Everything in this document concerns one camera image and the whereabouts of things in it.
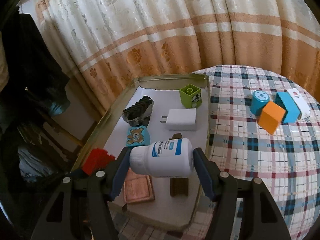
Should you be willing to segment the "red toy block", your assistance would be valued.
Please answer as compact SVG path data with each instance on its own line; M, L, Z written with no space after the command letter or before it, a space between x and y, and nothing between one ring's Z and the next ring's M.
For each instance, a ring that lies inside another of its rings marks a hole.
M81 167L81 170L88 176L91 176L94 172L104 169L107 164L115 161L115 156L109 154L106 150L96 148L91 150L88 158Z

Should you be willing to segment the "blue bear toy block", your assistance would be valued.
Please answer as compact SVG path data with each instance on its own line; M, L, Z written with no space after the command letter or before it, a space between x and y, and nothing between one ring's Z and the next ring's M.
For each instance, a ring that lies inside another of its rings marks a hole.
M150 145L150 134L146 126L130 127L127 130L126 147Z

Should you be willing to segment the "white pill bottle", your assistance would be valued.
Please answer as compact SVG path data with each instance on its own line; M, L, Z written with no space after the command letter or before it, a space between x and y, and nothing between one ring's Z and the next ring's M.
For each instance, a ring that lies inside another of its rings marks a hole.
M133 172L155 178L188 178L193 173L193 149L187 138L138 146L130 153Z

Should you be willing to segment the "white power adapter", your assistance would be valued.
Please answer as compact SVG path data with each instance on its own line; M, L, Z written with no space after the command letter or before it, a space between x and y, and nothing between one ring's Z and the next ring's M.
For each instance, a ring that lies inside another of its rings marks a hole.
M195 131L196 109L170 109L168 114L162 116L161 124L165 124L169 131Z

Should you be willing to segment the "green toy block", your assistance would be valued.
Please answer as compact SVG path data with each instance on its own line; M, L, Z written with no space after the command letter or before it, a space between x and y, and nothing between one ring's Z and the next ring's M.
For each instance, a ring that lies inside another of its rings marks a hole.
M181 104L185 108L197 108L202 103L201 89L193 84L188 84L179 90Z

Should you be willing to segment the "brown wooden comb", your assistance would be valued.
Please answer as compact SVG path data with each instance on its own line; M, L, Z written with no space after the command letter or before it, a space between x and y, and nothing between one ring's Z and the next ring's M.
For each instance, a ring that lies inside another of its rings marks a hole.
M188 196L188 178L170 178L170 196Z

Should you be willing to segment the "plaid tablecloth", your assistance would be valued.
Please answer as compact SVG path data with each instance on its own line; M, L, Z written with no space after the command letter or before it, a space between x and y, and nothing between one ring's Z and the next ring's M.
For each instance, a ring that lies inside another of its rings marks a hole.
M202 70L210 83L209 157L240 179L260 177L284 217L292 239L303 239L319 216L319 103L288 78L261 68L219 65ZM251 113L252 93L270 97L297 88L310 116L261 128Z

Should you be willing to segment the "orange toy block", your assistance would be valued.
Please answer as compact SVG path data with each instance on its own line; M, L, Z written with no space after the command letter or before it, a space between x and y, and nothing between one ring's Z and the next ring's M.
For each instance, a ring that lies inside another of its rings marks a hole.
M261 111L258 125L269 134L274 134L286 111L273 101L269 101Z

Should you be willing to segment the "white small carton box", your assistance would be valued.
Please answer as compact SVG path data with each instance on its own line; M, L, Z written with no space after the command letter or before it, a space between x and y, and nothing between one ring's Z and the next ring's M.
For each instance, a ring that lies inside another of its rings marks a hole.
M289 93L289 95L291 96L291 98L293 99L293 101L295 102L295 104L297 105L300 111L298 120L308 118L310 116L310 107L308 106L305 99L302 97L302 95L298 91L298 89L291 88L291 89L288 89L287 92Z

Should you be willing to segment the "blue cylinder toy block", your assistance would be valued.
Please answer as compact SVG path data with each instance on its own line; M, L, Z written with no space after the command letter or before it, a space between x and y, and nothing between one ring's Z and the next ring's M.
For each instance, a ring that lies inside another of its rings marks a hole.
M249 107L252 114L255 116L260 116L262 109L269 102L269 95L262 90L255 90L252 94L252 101Z

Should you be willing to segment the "blue rectangular toy block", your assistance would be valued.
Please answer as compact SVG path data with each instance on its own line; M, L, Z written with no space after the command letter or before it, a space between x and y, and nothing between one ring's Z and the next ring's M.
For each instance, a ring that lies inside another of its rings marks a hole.
M281 121L282 124L294 123L297 121L300 110L288 92L277 92L274 103L285 110Z

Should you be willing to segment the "beige orange curtain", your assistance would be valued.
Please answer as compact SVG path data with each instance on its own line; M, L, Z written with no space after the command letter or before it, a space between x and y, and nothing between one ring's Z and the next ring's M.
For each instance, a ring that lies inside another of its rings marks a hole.
M319 98L319 22L304 0L21 0L78 96L104 113L135 77L218 64Z

